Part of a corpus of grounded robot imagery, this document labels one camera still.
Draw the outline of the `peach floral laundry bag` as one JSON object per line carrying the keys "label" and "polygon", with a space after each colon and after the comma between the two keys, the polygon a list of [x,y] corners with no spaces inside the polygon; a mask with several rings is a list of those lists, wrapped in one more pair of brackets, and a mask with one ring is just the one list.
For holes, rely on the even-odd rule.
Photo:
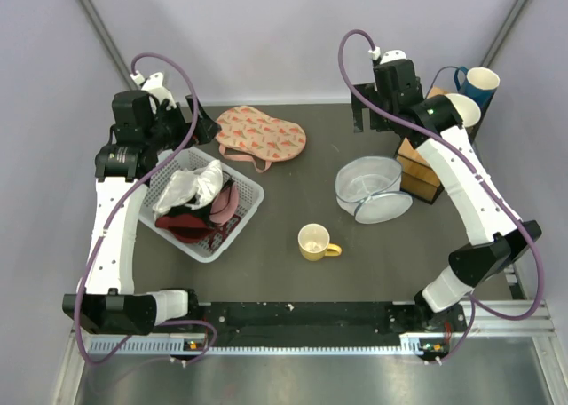
{"label": "peach floral laundry bag", "polygon": [[304,129],[272,117],[258,108],[239,106],[227,109],[216,120],[219,153],[227,160],[252,163],[258,173],[273,163],[299,156],[307,143]]}

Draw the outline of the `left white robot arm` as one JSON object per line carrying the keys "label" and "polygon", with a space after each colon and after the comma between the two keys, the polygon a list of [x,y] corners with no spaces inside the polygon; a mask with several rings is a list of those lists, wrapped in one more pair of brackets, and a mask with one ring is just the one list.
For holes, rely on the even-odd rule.
{"label": "left white robot arm", "polygon": [[62,302],[76,332],[148,335],[169,320],[185,331],[200,323],[190,290],[138,294],[132,275],[138,214],[151,177],[180,151],[210,142],[219,131],[194,95],[186,100],[190,122],[171,98],[141,90],[113,98],[114,124],[95,157],[97,211],[87,269],[77,291]]}

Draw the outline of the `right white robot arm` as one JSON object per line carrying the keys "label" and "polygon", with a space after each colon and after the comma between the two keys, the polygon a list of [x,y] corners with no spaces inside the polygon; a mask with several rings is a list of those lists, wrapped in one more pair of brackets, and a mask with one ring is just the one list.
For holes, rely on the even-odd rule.
{"label": "right white robot arm", "polygon": [[435,171],[469,239],[449,255],[447,268],[436,280],[416,295],[416,323],[434,330],[446,320],[446,310],[527,250],[542,275],[536,246],[542,231],[536,221],[523,221],[507,205],[478,160],[467,132],[481,118],[477,103],[456,93],[424,98],[414,63],[400,51],[372,51],[371,58],[374,82],[350,88],[354,126],[362,127],[361,108],[368,107],[373,129],[395,131],[407,139]]}

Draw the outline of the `white mesh laundry bag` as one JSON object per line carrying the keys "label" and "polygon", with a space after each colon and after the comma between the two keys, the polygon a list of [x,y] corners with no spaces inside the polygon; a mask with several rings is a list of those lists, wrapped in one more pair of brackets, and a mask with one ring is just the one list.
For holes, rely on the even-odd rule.
{"label": "white mesh laundry bag", "polygon": [[335,177],[338,205],[356,222],[372,225],[405,214],[413,197],[400,188],[402,165],[385,156],[364,156],[344,165]]}

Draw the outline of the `pink bra in basket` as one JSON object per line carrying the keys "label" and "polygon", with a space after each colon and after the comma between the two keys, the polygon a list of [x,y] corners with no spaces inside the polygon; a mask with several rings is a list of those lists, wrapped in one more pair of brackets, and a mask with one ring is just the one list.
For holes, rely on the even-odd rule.
{"label": "pink bra in basket", "polygon": [[226,224],[236,213],[239,205],[239,190],[232,184],[221,192],[211,206],[210,221],[215,225]]}

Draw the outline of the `dark red bra in basket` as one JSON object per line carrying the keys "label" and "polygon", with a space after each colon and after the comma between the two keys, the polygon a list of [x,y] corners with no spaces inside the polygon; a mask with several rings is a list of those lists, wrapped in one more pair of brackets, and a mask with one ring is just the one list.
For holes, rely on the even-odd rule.
{"label": "dark red bra in basket", "polygon": [[197,243],[210,236],[214,231],[204,220],[191,214],[162,216],[156,219],[154,225],[170,232],[182,243]]}

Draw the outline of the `white garment in basket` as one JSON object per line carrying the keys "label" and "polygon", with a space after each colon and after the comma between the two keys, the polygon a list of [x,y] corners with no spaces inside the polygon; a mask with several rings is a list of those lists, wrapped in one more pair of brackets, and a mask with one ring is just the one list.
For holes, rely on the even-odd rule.
{"label": "white garment in basket", "polygon": [[217,159],[192,171],[175,171],[153,206],[156,216],[162,216],[177,206],[199,210],[214,201],[224,184],[221,162]]}

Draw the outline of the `white plastic basket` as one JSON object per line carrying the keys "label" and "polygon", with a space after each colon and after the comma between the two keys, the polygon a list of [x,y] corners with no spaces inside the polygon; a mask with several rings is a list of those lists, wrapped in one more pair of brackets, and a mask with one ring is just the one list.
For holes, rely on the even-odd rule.
{"label": "white plastic basket", "polygon": [[167,229],[159,228],[154,221],[154,204],[176,171],[192,171],[208,165],[213,156],[191,147],[181,151],[165,168],[154,174],[138,215],[145,226],[200,263],[217,259],[236,239],[251,220],[264,199],[264,190],[252,179],[222,164],[224,182],[229,186],[213,202],[210,221],[212,232],[200,241],[183,242]]}

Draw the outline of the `white bowl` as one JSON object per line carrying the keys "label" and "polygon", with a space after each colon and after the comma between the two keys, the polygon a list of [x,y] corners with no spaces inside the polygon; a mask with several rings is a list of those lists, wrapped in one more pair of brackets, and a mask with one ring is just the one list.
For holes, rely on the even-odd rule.
{"label": "white bowl", "polygon": [[459,93],[447,93],[445,97],[454,105],[464,128],[471,128],[480,121],[481,110],[473,99]]}

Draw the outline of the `blue white mug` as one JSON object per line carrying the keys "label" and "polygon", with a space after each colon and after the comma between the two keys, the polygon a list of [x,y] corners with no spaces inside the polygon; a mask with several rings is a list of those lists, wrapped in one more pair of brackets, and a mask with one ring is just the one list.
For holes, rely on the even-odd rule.
{"label": "blue white mug", "polygon": [[500,77],[487,67],[458,67],[454,72],[456,90],[474,100],[485,110],[501,83]]}

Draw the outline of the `yellow mug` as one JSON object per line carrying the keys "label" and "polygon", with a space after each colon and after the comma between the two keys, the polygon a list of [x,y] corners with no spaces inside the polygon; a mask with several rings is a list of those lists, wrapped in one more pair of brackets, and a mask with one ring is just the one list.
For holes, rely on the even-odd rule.
{"label": "yellow mug", "polygon": [[330,241],[328,230],[320,224],[303,226],[298,232],[297,241],[302,256],[311,262],[325,257],[339,257],[343,253],[339,245]]}

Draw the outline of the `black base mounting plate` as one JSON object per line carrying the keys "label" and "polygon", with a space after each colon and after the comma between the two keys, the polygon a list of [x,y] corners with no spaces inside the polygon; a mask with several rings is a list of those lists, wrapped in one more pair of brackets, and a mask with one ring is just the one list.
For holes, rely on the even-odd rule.
{"label": "black base mounting plate", "polygon": [[218,346],[350,347],[398,345],[405,333],[463,332],[461,306],[432,314],[393,302],[213,302],[190,316],[217,329]]}

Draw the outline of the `wooden black frame shelf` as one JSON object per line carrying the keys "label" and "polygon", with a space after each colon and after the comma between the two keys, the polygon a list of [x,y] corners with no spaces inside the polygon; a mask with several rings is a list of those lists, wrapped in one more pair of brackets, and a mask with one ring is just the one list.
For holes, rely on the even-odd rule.
{"label": "wooden black frame shelf", "polygon": [[[427,97],[433,97],[440,94],[447,94],[449,91],[436,86],[438,76],[445,70],[453,70],[454,72],[464,70],[461,67],[446,66],[442,67],[434,76],[430,87],[427,91]],[[468,127],[468,135],[473,146],[475,137],[481,125],[481,121],[475,126]],[[396,159],[402,165],[401,190],[409,193],[414,198],[419,199],[428,204],[433,204],[443,191],[441,181],[435,174],[434,170],[427,162],[414,150],[408,139],[402,139],[399,143],[398,150],[395,154]]]}

